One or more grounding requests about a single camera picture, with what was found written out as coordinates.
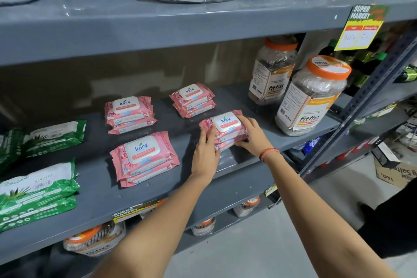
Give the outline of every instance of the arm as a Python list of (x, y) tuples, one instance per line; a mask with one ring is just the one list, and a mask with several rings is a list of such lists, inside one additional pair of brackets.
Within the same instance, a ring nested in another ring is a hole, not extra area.
[[(239, 146), (259, 156), (273, 147), (255, 119), (239, 116), (249, 142)], [(320, 278), (397, 277), (335, 211), (295, 173), (283, 156), (269, 151), (263, 161), (271, 170), (285, 208)]]
[(139, 222), (102, 261), (92, 278), (163, 277), (198, 198), (216, 172), (220, 150), (214, 152), (215, 134), (216, 130), (211, 130), (206, 143), (206, 133), (201, 130), (188, 180)]

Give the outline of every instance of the green wet wipes pack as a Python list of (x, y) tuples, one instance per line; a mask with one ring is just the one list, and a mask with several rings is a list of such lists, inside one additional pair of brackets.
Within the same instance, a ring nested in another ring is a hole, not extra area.
[(23, 132), (21, 129), (11, 129), (0, 134), (0, 174), (21, 156), (22, 141)]
[(75, 208), (77, 205), (74, 196), (62, 198), (55, 202), (45, 205), (39, 209), (31, 209), (29, 212), (13, 215), (13, 217), (0, 218), (0, 232), (15, 228), (19, 225), (31, 223), (36, 220), (60, 214)]
[(74, 162), (56, 164), (0, 183), (0, 222), (40, 210), (78, 191), (74, 170)]
[(58, 151), (84, 141), (85, 120), (72, 121), (32, 131), (23, 139), (25, 157)]

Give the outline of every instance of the forearm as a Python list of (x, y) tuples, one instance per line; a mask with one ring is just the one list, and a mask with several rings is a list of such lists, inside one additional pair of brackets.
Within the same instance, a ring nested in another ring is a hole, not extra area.
[(190, 177), (117, 245), (94, 277), (116, 272), (117, 277), (162, 277), (205, 186)]
[(264, 157), (306, 252), (320, 277), (395, 277), (360, 236), (288, 165)]

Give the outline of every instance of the gray floor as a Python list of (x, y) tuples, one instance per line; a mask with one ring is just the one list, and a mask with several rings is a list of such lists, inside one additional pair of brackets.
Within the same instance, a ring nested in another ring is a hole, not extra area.
[[(362, 225), (358, 201), (376, 207), (400, 190), (376, 178), (372, 155), (317, 181), (312, 188), (355, 229)], [(386, 261), (401, 278), (417, 277), (417, 253)], [(164, 277), (196, 276), (317, 277), (283, 204), (175, 255)]]

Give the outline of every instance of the red thread bracelet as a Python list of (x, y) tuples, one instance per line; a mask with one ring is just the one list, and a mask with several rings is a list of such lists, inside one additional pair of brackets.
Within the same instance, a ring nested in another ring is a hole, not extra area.
[(273, 148), (273, 147), (270, 147), (270, 148), (264, 149), (264, 150), (261, 152), (261, 154), (259, 154), (259, 160), (263, 161), (263, 157), (265, 156), (265, 154), (266, 154), (268, 151), (275, 151), (275, 152), (278, 152), (278, 153), (279, 153), (279, 150), (278, 150), (278, 149), (276, 149), (276, 148)]

